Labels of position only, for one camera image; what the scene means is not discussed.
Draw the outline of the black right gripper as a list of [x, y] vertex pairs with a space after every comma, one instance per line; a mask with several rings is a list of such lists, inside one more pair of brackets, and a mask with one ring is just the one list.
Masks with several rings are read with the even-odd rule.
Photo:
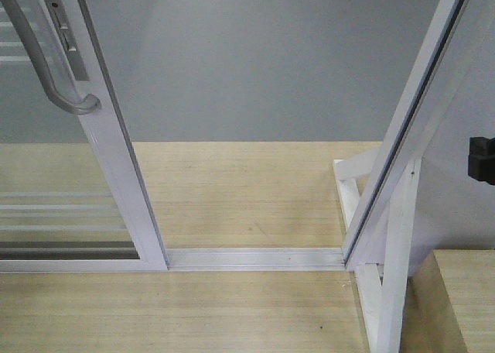
[[494, 139], [469, 139], [468, 175], [474, 180], [494, 185]]

